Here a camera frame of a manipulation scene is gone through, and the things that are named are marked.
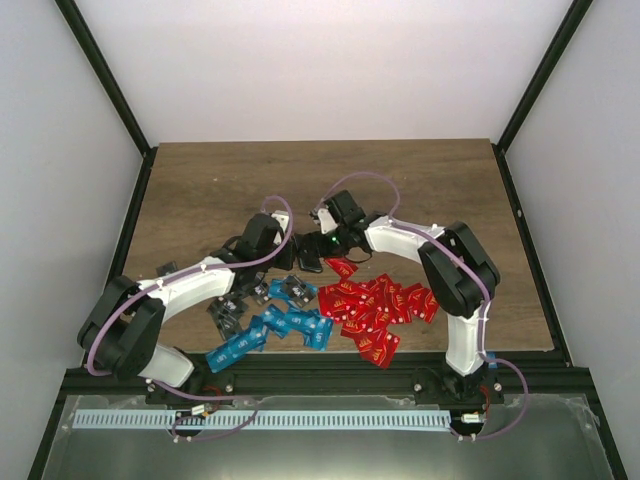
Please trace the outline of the black card holder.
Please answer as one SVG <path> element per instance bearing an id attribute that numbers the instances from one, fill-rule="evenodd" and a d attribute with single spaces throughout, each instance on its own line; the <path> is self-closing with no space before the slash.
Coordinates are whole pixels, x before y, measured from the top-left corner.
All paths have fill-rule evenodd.
<path id="1" fill-rule="evenodd" d="M 306 257 L 306 269 L 305 272 L 319 274 L 323 272 L 323 266 L 320 260 L 320 254 L 317 246 L 317 242 L 312 233 L 302 234 L 306 238 L 307 245 L 307 257 Z"/>

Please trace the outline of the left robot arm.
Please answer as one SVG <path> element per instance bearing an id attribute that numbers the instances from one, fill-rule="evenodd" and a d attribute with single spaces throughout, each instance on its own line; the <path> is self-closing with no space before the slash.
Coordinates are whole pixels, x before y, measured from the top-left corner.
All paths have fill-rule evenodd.
<path id="1" fill-rule="evenodd" d="M 151 280 L 112 279 L 77 336 L 86 369 L 120 381 L 159 382 L 181 403 L 196 402 L 205 381 L 186 354 L 159 342 L 163 324 L 205 300 L 242 301 L 255 293 L 259 275 L 290 252 L 292 234 L 292 214 L 258 213 L 233 246 L 190 267 Z"/>

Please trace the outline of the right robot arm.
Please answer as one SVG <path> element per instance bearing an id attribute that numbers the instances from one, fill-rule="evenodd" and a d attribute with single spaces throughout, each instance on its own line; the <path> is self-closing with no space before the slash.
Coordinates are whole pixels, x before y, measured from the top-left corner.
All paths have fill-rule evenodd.
<path id="1" fill-rule="evenodd" d="M 342 190 L 310 212 L 320 227 L 320 254 L 346 254 L 358 247 L 422 265 L 436 302 L 447 315 L 448 345 L 442 378 L 447 396 L 472 399 L 486 375 L 485 330 L 500 273 L 463 222 L 447 227 L 400 221 L 390 213 L 367 214 Z"/>

